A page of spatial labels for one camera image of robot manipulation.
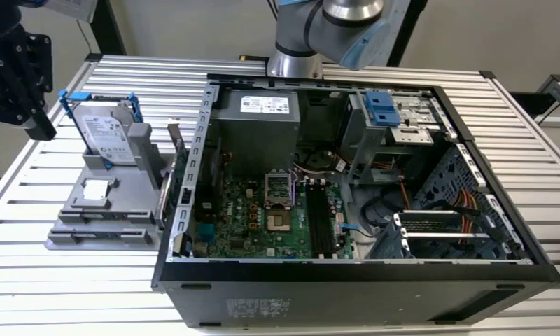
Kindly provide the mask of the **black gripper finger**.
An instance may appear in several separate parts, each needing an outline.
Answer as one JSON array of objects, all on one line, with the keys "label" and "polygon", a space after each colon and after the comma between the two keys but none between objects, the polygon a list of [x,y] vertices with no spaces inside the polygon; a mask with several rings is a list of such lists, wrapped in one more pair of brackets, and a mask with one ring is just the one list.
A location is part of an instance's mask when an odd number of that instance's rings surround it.
[{"label": "black gripper finger", "polygon": [[27,34],[27,59],[31,74],[27,89],[32,94],[44,94],[53,89],[52,40],[44,34]]},{"label": "black gripper finger", "polygon": [[0,59],[0,123],[24,129],[33,140],[49,141],[56,130],[44,111],[40,84],[28,64]]}]

